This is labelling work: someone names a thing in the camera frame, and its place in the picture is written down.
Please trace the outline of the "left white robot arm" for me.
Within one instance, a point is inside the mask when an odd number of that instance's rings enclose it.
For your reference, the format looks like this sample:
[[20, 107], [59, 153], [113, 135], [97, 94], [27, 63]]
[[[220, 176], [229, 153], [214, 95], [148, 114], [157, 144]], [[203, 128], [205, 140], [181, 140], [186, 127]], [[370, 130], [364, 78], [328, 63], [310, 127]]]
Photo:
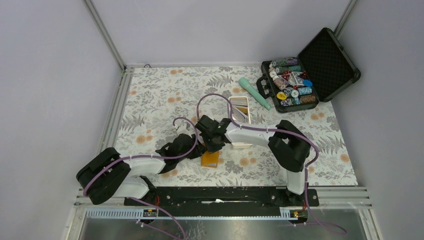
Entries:
[[148, 206], [155, 200], [148, 174], [164, 174], [176, 168], [185, 159], [201, 157], [207, 148], [195, 134], [179, 134], [154, 154], [120, 156], [114, 147], [108, 147], [76, 174], [83, 195], [94, 205], [110, 198], [132, 197]]

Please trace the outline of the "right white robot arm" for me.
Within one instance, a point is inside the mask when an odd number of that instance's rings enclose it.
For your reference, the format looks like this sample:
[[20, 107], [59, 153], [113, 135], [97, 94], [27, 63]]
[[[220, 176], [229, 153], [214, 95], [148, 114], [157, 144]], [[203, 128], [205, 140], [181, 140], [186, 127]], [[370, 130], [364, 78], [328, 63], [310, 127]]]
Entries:
[[313, 143], [290, 121], [281, 120], [277, 125], [259, 126], [231, 118], [217, 121], [203, 115], [195, 127], [211, 152], [232, 143], [269, 148], [275, 160], [287, 171], [287, 201], [299, 206], [307, 199], [305, 166]]

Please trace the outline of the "orange leather card holder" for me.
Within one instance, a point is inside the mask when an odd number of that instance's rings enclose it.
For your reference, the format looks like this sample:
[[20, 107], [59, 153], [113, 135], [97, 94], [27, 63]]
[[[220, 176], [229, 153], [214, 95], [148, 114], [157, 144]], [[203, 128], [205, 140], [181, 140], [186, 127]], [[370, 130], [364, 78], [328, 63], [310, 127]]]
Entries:
[[200, 164], [202, 167], [217, 168], [219, 164], [220, 154], [219, 152], [205, 152], [200, 158]]

